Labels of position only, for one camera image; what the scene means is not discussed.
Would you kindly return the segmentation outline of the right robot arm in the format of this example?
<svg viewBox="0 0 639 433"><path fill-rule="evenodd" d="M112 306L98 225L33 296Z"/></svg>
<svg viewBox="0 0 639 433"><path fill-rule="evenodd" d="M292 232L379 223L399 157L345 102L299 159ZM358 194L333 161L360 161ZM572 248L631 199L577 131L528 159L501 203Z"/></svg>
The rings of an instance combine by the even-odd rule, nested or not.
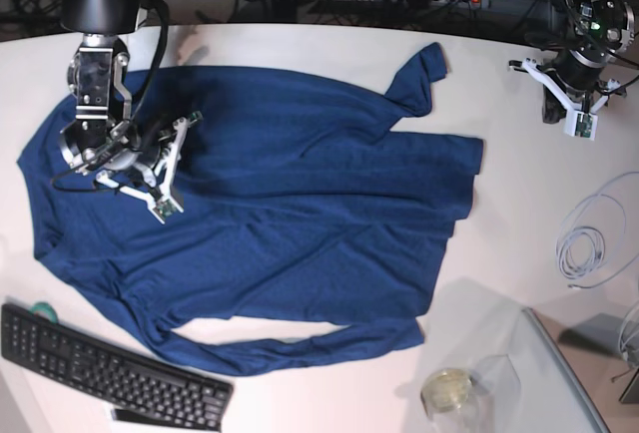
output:
<svg viewBox="0 0 639 433"><path fill-rule="evenodd" d="M149 11L161 21L151 66L137 92L125 85L130 53L122 37L134 33ZM67 84L75 118L60 134L62 157L80 175L122 173L137 187L158 182L166 120L141 127L136 116L159 70L168 43L169 9L162 0L63 0L61 24L82 36Z"/></svg>

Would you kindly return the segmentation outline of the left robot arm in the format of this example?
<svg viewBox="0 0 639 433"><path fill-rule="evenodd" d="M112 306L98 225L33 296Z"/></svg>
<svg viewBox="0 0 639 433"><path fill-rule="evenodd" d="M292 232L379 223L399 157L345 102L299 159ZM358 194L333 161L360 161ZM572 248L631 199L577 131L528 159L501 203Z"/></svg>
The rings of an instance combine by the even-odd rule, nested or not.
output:
<svg viewBox="0 0 639 433"><path fill-rule="evenodd" d="M637 16L623 0L550 0L566 16L563 34L528 32L526 41L541 50L558 49L545 63L526 58L509 67L526 73L543 86L542 120L564 121L565 134L588 140L595 138L598 113L613 96L624 97L638 83L604 81L602 72L613 61L638 64L623 56L634 42Z"/></svg>

